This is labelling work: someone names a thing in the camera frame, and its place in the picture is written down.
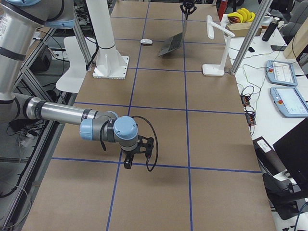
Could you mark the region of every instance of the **computer mouse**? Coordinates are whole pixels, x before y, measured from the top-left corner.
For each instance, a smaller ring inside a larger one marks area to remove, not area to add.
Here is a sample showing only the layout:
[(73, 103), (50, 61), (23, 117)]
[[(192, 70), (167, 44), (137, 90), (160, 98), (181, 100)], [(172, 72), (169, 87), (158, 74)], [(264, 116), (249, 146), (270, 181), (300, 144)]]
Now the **computer mouse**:
[(152, 44), (153, 44), (153, 41), (150, 40), (150, 39), (148, 39), (148, 38), (144, 38), (144, 39), (141, 39), (141, 40), (140, 40), (140, 43), (141, 43), (142, 45), (152, 45)]

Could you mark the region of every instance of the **yellow banana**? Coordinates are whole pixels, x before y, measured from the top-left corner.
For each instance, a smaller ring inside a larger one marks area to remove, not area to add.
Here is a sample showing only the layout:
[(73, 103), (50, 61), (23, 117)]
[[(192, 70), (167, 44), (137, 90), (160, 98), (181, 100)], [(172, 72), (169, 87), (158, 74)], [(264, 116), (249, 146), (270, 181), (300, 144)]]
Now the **yellow banana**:
[(248, 21), (249, 19), (251, 19), (251, 14), (250, 14), (250, 11), (249, 11), (249, 10), (247, 10), (247, 9), (244, 8), (244, 7), (242, 7), (241, 10), (246, 12), (246, 14), (247, 14), (247, 21)]
[(253, 13), (253, 12), (250, 12), (250, 14), (251, 14), (251, 18), (249, 20), (247, 20), (247, 22), (249, 22), (249, 23), (252, 22), (255, 19), (255, 16), (256, 16), (256, 14)]
[(242, 23), (243, 22), (243, 16), (240, 13), (233, 12), (233, 13), (228, 14), (228, 18), (232, 18), (232, 17), (239, 18), (239, 22), (235, 22), (235, 23)]
[(245, 11), (243, 11), (241, 9), (238, 9), (236, 12), (243, 16), (243, 23), (247, 21), (248, 15), (247, 15), (247, 13)]

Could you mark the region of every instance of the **black bottle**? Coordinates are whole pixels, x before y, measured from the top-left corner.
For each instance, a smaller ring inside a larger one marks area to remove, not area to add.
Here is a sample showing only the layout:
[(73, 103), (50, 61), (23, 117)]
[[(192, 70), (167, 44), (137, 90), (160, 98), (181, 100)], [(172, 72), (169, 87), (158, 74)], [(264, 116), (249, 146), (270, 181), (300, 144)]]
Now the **black bottle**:
[(278, 22), (279, 22), (280, 18), (275, 17), (274, 20), (270, 23), (269, 27), (266, 29), (262, 40), (263, 41), (268, 41), (269, 38), (271, 37), (271, 35), (273, 34), (274, 30), (276, 29), (276, 27), (278, 26)]

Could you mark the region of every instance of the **blue joint cap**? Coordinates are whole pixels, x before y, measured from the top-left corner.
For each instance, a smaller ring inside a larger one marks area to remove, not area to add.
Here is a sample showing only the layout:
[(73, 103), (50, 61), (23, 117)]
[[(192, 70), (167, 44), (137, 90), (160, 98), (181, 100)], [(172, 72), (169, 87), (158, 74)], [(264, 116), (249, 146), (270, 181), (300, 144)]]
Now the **blue joint cap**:
[(122, 116), (115, 121), (114, 133), (122, 140), (131, 140), (138, 135), (135, 120), (129, 116)]
[(55, 21), (55, 22), (46, 22), (45, 26), (52, 27), (56, 29), (71, 29), (75, 25), (75, 20), (68, 20), (68, 21)]
[(92, 141), (93, 140), (93, 120), (84, 119), (79, 128), (79, 134), (82, 139)]
[(40, 2), (41, 0), (6, 0), (6, 1), (14, 6), (32, 6)]

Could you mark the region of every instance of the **white column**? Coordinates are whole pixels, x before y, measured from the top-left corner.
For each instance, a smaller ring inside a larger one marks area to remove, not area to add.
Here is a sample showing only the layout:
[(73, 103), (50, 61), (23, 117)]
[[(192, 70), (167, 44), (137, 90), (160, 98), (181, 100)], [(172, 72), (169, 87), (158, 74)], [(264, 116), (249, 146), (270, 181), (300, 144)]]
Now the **white column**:
[(100, 46), (93, 77), (124, 79), (129, 57), (121, 56), (116, 50), (107, 0), (86, 0), (86, 3)]

